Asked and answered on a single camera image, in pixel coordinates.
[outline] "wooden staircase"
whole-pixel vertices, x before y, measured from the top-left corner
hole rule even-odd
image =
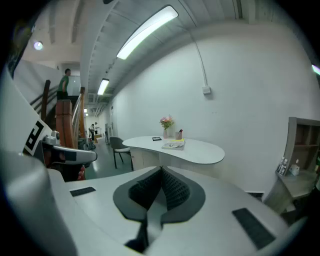
[[[85,138],[85,88],[79,96],[58,100],[55,106],[55,129],[60,133],[61,146],[78,148],[78,138]]]
[[[71,101],[72,111],[74,111],[75,105],[77,103],[79,96],[68,96],[67,99]],[[51,130],[55,131],[57,129],[56,124],[56,105],[50,110],[46,116],[44,122],[50,127]]]

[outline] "pink flowers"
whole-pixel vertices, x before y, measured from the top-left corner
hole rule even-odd
[[[172,126],[174,124],[174,120],[172,119],[171,115],[167,116],[167,117],[162,117],[160,119],[160,124],[162,125],[162,127],[166,130],[168,129],[170,126]]]

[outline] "wall outlet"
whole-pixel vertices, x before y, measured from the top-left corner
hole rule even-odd
[[[206,94],[211,94],[211,88],[210,88],[210,86],[202,86],[202,93],[204,94],[204,95],[206,95]]]

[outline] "book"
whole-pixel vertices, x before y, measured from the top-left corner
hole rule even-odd
[[[184,150],[185,139],[173,139],[164,144],[161,148],[164,150]]]

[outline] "white curved table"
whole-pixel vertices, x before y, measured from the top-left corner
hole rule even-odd
[[[221,147],[207,142],[184,138],[183,150],[162,149],[163,144],[174,139],[160,136],[162,140],[153,141],[152,137],[156,136],[135,137],[123,142],[123,145],[130,147],[135,171],[165,165],[215,176],[213,165],[225,157]]]

